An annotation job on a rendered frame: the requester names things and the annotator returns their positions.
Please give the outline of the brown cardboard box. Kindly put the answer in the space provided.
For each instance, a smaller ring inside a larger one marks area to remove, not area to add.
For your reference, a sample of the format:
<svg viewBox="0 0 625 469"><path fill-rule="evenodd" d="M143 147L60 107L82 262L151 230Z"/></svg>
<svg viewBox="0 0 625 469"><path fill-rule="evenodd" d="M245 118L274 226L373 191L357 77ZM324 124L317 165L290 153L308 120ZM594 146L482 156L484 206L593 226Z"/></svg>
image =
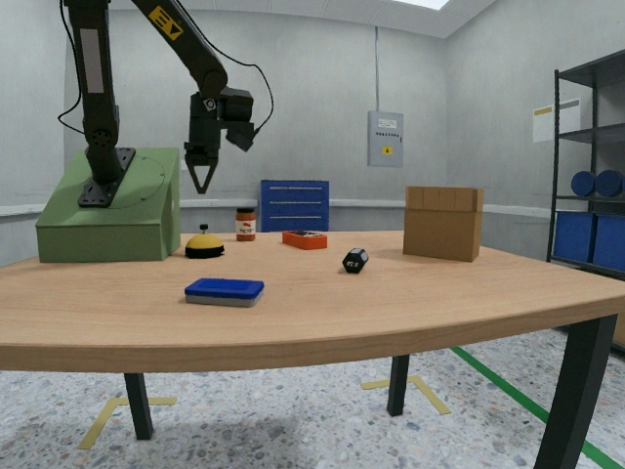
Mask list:
<svg viewBox="0 0 625 469"><path fill-rule="evenodd" d="M482 207L479 189L406 187L403 254L472 263L479 256Z"/></svg>

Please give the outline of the small spice jar with black lid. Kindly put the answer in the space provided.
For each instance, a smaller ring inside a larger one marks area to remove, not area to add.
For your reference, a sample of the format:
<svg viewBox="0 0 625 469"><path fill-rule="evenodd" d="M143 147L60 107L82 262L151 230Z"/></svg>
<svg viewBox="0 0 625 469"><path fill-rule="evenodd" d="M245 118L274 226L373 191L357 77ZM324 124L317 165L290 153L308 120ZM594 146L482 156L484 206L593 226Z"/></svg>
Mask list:
<svg viewBox="0 0 625 469"><path fill-rule="evenodd" d="M254 208L236 208L236 240L253 241L255 239Z"/></svg>

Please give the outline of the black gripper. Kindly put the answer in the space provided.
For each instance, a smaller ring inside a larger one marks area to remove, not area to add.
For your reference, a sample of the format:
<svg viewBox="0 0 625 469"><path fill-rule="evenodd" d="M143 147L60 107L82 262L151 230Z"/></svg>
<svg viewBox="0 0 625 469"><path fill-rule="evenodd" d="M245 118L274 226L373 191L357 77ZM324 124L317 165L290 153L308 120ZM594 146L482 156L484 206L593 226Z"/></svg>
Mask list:
<svg viewBox="0 0 625 469"><path fill-rule="evenodd" d="M194 185L198 194L206 194L206 191L208 189L208 186L210 184L214 171L217 168L216 167L217 163L219 161L218 144L217 143L201 143L202 119L215 119L215 118L200 116L197 118L190 119L188 142L184 142L184 149L186 150L185 162L186 162L187 169L189 171L189 174L192 177L192 180L194 182ZM199 143L196 143L196 142L199 142ZM203 187L200 187L196 173L194 172L195 166L210 166L210 169L205 179Z"/></svg>

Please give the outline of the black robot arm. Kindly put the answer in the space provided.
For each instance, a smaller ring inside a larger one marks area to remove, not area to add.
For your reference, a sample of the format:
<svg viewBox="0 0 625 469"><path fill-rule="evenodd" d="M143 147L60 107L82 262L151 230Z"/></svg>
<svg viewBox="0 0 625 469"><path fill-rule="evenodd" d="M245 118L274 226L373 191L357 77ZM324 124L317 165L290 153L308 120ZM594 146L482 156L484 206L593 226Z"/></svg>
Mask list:
<svg viewBox="0 0 625 469"><path fill-rule="evenodd" d="M189 119L215 118L202 119L201 143L217 143L220 149L220 131L227 129L226 140L247 152L254 144L254 122L250 122L254 99L250 92L227 86L229 77L222 62L175 0L131 1L197 83L199 92L190 96ZM135 148L115 147L120 118L113 92L108 3L111 0L63 0L73 31L84 112L82 124L89 145L85 155L92 170L77 201L83 208L111 205L136 154Z"/></svg>

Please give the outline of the orange digital multimeter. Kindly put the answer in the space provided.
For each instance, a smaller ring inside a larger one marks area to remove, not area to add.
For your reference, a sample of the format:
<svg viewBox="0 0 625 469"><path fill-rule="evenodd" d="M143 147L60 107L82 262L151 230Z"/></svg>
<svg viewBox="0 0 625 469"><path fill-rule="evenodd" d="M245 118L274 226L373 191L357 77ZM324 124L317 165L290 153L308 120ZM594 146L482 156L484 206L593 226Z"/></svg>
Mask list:
<svg viewBox="0 0 625 469"><path fill-rule="evenodd" d="M327 235L301 232L282 232L282 242L305 250L327 248Z"/></svg>

